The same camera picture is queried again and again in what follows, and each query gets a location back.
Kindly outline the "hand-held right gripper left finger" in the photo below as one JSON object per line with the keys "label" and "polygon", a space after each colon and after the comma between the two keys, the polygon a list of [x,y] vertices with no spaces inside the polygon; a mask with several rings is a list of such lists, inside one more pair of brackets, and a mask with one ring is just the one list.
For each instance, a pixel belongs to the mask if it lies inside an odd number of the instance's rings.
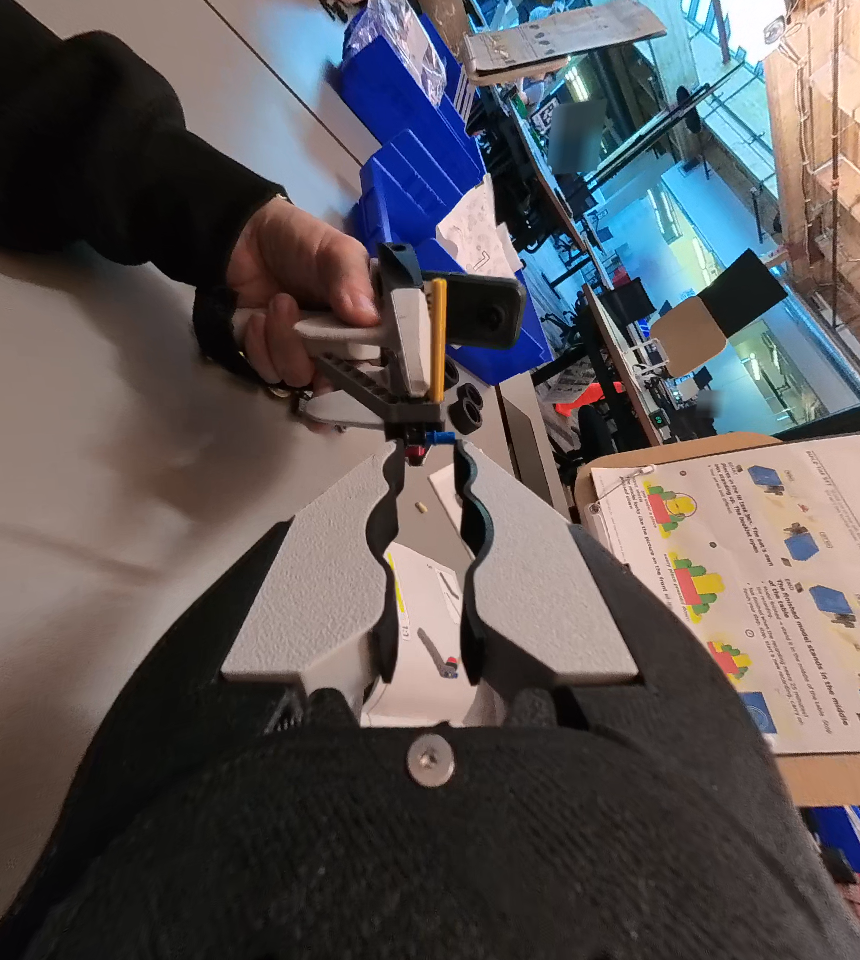
{"label": "hand-held right gripper left finger", "polygon": [[293,517],[223,678],[338,690],[359,710],[376,679],[392,677],[399,627],[385,553],[406,465],[402,443],[388,441]]}

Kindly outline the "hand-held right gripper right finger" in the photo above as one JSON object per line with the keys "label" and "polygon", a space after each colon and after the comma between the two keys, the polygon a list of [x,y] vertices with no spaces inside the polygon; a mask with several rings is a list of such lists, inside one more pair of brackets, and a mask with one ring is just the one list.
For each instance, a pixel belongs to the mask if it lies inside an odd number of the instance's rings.
{"label": "hand-held right gripper right finger", "polygon": [[580,550],[580,530],[468,441],[454,449],[460,656],[505,707],[527,689],[625,685],[639,668]]}

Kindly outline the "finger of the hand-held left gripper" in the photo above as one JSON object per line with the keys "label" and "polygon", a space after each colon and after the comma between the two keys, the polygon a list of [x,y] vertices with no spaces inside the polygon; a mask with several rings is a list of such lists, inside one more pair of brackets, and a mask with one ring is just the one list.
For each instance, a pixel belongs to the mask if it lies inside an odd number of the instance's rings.
{"label": "finger of the hand-held left gripper", "polygon": [[422,285],[390,290],[388,324],[404,392],[425,397],[432,380],[432,329]]}

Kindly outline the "yellow lego axle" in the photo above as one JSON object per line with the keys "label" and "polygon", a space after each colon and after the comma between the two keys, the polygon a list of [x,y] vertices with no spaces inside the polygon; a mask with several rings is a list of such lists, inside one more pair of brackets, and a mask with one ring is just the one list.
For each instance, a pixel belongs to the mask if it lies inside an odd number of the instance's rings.
{"label": "yellow lego axle", "polygon": [[447,281],[442,277],[433,278],[426,294],[429,319],[431,322],[431,381],[428,391],[429,402],[441,404],[446,390],[446,325],[447,325]]}

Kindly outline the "dark grey lego beam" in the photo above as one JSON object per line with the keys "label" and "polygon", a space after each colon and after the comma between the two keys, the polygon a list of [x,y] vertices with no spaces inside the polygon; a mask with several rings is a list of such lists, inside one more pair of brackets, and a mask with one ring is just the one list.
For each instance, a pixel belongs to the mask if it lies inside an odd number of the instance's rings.
{"label": "dark grey lego beam", "polygon": [[333,390],[306,401],[303,414],[309,421],[379,431],[388,441],[418,447],[428,447],[431,435],[444,432],[441,403],[394,392],[385,368],[359,366],[332,353],[318,357],[316,366]]}

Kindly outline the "person's left forearm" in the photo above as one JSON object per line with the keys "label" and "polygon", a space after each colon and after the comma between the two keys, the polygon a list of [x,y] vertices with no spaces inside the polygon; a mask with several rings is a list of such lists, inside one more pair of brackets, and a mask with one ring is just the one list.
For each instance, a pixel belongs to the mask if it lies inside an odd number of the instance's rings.
{"label": "person's left forearm", "polygon": [[169,82],[104,31],[62,39],[0,2],[0,247],[51,253],[85,243],[151,263],[196,288],[201,352],[264,380],[241,354],[226,281],[252,215],[281,186],[186,128]]}

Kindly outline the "lego instruction booklet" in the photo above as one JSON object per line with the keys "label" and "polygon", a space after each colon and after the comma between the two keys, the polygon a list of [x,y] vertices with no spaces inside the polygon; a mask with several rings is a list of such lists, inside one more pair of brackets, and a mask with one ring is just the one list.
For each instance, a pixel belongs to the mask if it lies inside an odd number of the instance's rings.
{"label": "lego instruction booklet", "polygon": [[457,573],[393,541],[385,557],[396,584],[397,664],[378,679],[362,727],[496,726],[505,709],[484,683],[469,682],[460,653],[462,593]]}

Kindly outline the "person's left hand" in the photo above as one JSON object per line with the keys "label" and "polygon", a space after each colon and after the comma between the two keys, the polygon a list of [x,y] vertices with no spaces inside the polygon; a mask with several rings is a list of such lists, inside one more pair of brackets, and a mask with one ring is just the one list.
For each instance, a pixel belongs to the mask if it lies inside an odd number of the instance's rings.
{"label": "person's left hand", "polygon": [[225,279],[249,310],[238,339],[261,378],[315,394],[332,389],[294,327],[303,309],[328,310],[353,327],[378,325],[369,261],[359,241],[285,198],[271,199],[251,216]]}

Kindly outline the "white paper in bin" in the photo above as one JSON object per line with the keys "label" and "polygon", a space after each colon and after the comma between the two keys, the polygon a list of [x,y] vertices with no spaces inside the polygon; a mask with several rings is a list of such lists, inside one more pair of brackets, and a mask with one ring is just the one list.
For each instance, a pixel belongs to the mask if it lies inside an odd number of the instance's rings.
{"label": "white paper in bin", "polygon": [[511,279],[523,270],[508,227],[497,222],[488,173],[439,222],[436,241],[470,275]]}

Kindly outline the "orange object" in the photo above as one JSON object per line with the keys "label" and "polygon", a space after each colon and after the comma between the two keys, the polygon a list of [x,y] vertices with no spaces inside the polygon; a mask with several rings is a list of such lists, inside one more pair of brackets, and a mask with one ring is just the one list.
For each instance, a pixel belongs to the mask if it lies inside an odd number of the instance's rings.
{"label": "orange object", "polygon": [[600,402],[606,402],[603,385],[597,381],[588,384],[583,392],[570,402],[558,402],[554,404],[556,413],[563,417],[570,417],[582,407],[591,406]]}

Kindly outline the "black and tan panel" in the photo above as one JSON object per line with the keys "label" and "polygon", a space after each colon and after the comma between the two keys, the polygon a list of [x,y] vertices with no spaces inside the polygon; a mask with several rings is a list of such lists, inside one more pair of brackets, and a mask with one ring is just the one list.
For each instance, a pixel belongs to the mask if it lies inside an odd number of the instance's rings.
{"label": "black and tan panel", "polygon": [[685,378],[717,357],[728,340],[787,298],[787,290],[751,248],[699,294],[651,326],[668,378]]}

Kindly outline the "open paper manual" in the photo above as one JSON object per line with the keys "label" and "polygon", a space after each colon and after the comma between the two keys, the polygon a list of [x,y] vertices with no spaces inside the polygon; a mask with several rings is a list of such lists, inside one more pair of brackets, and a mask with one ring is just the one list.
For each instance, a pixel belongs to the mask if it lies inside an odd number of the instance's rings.
{"label": "open paper manual", "polygon": [[473,86],[539,79],[569,58],[666,35],[664,23],[636,1],[612,1],[550,14],[505,30],[467,35],[458,59]]}

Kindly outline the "clear plastic bag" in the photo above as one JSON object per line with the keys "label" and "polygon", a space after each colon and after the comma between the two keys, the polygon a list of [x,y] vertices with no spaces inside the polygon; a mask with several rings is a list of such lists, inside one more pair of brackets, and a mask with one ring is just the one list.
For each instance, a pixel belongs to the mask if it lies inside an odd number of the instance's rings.
{"label": "clear plastic bag", "polygon": [[411,2],[368,1],[358,7],[344,31],[341,66],[383,39],[432,106],[439,107],[446,92],[446,65]]}

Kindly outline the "small blue bin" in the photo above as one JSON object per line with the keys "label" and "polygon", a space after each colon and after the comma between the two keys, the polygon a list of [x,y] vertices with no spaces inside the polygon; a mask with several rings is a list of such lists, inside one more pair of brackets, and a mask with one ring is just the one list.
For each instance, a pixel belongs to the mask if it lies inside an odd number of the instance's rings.
{"label": "small blue bin", "polygon": [[835,851],[860,875],[860,807],[806,806],[800,812],[820,847]]}

